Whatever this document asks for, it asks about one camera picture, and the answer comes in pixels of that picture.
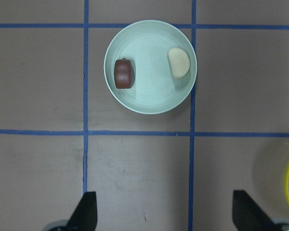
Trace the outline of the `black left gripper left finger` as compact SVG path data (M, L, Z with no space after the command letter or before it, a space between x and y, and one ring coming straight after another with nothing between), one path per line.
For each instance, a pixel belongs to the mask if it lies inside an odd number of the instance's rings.
M69 231L94 231L97 227L96 192L86 192L66 224Z

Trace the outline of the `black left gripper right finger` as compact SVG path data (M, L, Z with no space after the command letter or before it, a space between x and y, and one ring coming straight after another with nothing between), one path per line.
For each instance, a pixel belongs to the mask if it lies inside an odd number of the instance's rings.
M244 190L233 191L233 223L238 231L279 230L279 226Z

